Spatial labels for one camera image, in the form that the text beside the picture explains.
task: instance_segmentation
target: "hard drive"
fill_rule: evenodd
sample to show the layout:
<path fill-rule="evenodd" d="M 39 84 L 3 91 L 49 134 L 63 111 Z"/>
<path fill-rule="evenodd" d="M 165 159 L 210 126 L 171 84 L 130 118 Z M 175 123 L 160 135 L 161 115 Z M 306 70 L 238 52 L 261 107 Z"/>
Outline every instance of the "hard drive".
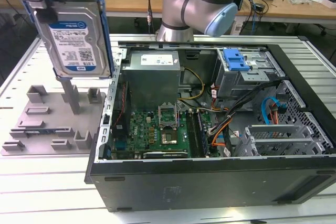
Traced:
<path fill-rule="evenodd" d="M 41 23 L 31 10 L 39 34 L 61 78 L 108 78 L 113 71 L 108 33 L 102 24 L 97 0 L 55 0 L 58 22 Z"/>

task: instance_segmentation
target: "yellow wire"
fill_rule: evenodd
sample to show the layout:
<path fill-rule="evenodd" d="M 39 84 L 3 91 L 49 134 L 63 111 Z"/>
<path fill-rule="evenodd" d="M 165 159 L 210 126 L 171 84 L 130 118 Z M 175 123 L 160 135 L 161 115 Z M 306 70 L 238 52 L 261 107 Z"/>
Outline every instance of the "yellow wire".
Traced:
<path fill-rule="evenodd" d="M 193 100 L 193 99 L 196 99 L 196 98 L 200 97 L 200 96 L 203 94 L 203 92 L 204 92 L 204 85 L 205 85 L 205 84 L 204 84 L 204 82 L 201 80 L 201 78 L 198 76 L 198 74 L 196 74 L 193 70 L 191 70 L 190 68 L 184 68 L 184 69 L 189 70 L 191 73 L 193 73 L 193 74 L 198 78 L 198 80 L 200 80 L 200 82 L 201 82 L 201 84 L 202 84 L 202 89 L 201 89 L 201 91 L 200 91 L 199 94 L 197 94 L 197 95 L 195 95 L 195 96 L 193 96 L 193 97 L 179 98 L 178 100 Z"/>

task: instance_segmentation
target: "green motherboard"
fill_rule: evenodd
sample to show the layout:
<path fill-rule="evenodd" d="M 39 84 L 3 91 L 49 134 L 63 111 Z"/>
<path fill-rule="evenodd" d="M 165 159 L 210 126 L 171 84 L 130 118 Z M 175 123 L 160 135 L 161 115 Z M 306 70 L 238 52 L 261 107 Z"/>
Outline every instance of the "green motherboard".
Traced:
<path fill-rule="evenodd" d="M 116 152 L 120 158 L 126 158 L 122 153 L 137 153 L 141 156 L 148 152 L 183 152 L 186 157 L 202 157 L 207 153 L 206 134 L 212 127 L 207 112 L 162 113 L 161 122 L 176 120 L 175 128 L 159 125 L 159 113 L 133 111 L 131 113 L 130 133 L 126 141 L 116 143 Z"/>

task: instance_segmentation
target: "desk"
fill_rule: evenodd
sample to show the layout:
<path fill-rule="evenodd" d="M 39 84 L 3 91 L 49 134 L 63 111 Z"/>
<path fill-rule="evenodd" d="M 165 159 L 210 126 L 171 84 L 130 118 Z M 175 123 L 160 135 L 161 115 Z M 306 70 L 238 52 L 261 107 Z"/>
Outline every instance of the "desk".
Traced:
<path fill-rule="evenodd" d="M 311 4 L 292 5 L 288 0 L 265 0 L 269 6 L 268 12 L 261 22 L 336 24 L 336 10 L 329 9 L 316 2 Z M 244 0 L 239 15 L 235 18 L 235 32 L 239 34 L 243 22 L 250 14 L 250 3 Z"/>
<path fill-rule="evenodd" d="M 207 36 L 195 36 L 204 41 Z M 110 35 L 112 51 L 118 50 L 118 41 L 155 41 L 148 35 Z M 289 59 L 304 72 L 305 78 L 318 92 L 321 78 L 332 85 L 336 73 L 333 67 L 309 42 L 297 37 L 223 36 L 215 41 L 249 42 L 262 45 L 278 44 Z M 88 87 L 106 92 L 109 80 L 76 78 L 72 83 L 78 91 Z M 0 87 L 0 146 L 9 138 L 8 129 L 17 121 L 28 101 L 30 85 L 44 85 L 47 92 L 62 92 L 56 81 L 48 53 L 40 39 L 36 39 L 22 56 L 16 68 Z M 111 224 L 151 223 L 250 223 L 260 219 L 267 223 L 334 224 L 336 215 L 336 184 L 325 189 L 301 205 L 232 207 L 167 211 L 110 213 L 94 185 L 86 185 L 84 176 L 88 155 L 71 157 L 0 155 L 0 222 L 24 224 Z"/>
<path fill-rule="evenodd" d="M 25 13 L 19 0 L 9 1 L 21 13 Z M 287 0 L 273 0 L 267 3 L 269 11 L 263 16 L 261 22 L 336 24 L 336 10 L 329 9 L 320 3 L 291 5 Z M 153 17 L 161 18 L 162 0 L 151 0 L 151 5 Z M 107 16 L 110 17 L 147 17 L 147 8 L 148 0 L 106 0 Z M 14 12 L 5 0 L 0 0 L 0 11 Z M 243 22 L 249 14 L 250 4 L 248 0 L 244 0 L 235 18 L 233 35 L 240 33 Z"/>

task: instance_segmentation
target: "hard drive label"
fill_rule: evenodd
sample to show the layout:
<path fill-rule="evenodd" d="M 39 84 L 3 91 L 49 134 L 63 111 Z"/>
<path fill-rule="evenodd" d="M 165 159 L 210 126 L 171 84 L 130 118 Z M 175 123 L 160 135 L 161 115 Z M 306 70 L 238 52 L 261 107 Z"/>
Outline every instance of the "hard drive label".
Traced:
<path fill-rule="evenodd" d="M 57 22 L 49 25 L 60 60 L 71 71 L 93 71 L 96 60 L 92 46 L 86 42 L 88 28 L 85 22 Z"/>

